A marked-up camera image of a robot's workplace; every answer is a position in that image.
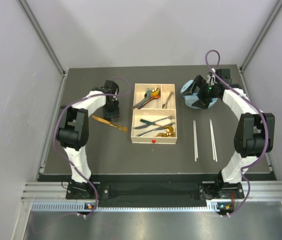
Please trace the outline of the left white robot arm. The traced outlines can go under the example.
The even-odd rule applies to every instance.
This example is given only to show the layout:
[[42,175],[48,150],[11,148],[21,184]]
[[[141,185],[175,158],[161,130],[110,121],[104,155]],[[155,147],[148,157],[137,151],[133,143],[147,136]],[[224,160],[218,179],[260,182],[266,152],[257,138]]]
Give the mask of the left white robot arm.
[[81,101],[59,110],[55,140],[59,141],[71,167],[71,181],[67,187],[67,199],[89,199],[95,196],[96,189],[90,182],[92,172],[88,166],[86,144],[89,138],[89,117],[102,108],[107,121],[120,116],[119,86],[106,80],[104,86],[93,88]]

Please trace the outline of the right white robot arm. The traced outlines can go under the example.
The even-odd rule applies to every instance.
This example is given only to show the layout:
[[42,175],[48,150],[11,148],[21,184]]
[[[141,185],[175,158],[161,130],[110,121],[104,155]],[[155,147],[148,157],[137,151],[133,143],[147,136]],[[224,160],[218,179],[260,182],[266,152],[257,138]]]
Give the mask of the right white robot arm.
[[246,171],[273,149],[275,116],[253,105],[241,86],[232,83],[228,68],[212,69],[207,79],[197,75],[183,85],[180,94],[192,109],[208,109],[221,100],[238,119],[234,154],[218,173],[214,186],[204,189],[206,194],[220,198],[238,192]]

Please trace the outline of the ornate gold spoon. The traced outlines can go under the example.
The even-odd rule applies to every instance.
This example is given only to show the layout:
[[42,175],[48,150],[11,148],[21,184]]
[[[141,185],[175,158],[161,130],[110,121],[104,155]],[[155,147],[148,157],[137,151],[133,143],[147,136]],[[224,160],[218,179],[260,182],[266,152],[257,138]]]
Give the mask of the ornate gold spoon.
[[168,137],[174,137],[174,135],[175,134],[173,132],[166,132],[166,133],[161,132],[161,133],[158,133],[156,137],[157,138],[168,138]]

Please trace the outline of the orange silicone spoon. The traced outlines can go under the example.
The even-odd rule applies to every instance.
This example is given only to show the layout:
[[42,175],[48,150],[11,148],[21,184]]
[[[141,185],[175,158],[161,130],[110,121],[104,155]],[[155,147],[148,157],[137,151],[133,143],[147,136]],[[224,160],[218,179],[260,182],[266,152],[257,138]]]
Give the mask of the orange silicone spoon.
[[151,102],[152,100],[156,100],[156,99],[159,99],[160,98],[160,95],[157,95],[155,97],[151,97],[149,98],[148,100],[146,100],[144,103],[142,103],[140,106],[137,107],[137,109],[141,109],[143,108],[145,105],[147,105],[149,102]]

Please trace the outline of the gold butter knife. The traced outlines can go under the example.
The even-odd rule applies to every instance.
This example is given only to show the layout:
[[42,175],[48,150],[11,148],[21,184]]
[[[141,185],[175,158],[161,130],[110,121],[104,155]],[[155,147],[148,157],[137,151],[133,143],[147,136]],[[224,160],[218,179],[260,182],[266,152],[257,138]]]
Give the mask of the gold butter knife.
[[106,124],[106,125],[109,125],[109,126],[112,126],[114,128],[117,128],[123,132],[128,132],[128,128],[127,127],[124,127],[124,126],[120,126],[120,125],[117,125],[117,124],[114,124],[114,123],[111,123],[110,121],[106,120],[106,119],[103,119],[101,117],[98,117],[98,116],[95,116],[95,115],[92,115],[92,118],[100,123],[103,123],[103,124]]

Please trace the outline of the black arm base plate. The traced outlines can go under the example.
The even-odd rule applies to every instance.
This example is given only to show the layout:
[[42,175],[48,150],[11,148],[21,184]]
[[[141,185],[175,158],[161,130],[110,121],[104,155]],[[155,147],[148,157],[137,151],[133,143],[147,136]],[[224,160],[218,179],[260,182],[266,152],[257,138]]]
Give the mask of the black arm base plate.
[[98,194],[99,200],[134,203],[140,201],[158,201],[159,198],[171,201],[199,201],[213,199],[243,199],[240,183],[217,190],[213,184],[196,182],[112,182],[90,184],[80,187],[76,183],[68,185],[67,199],[93,199]]

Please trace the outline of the cream divided utensil box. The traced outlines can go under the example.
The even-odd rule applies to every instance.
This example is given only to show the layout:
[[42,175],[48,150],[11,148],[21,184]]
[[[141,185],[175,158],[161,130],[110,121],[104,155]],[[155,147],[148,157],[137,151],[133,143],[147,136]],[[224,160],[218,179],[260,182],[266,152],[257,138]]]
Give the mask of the cream divided utensil box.
[[131,142],[175,145],[177,133],[175,85],[136,83],[132,104]]

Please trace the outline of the plain gold spoon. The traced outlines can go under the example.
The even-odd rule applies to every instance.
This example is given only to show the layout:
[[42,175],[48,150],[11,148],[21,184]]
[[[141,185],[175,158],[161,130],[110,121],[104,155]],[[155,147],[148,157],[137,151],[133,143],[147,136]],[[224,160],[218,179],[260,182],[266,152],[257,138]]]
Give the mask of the plain gold spoon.
[[174,128],[171,125],[166,126],[164,129],[167,137],[174,137],[176,135]]

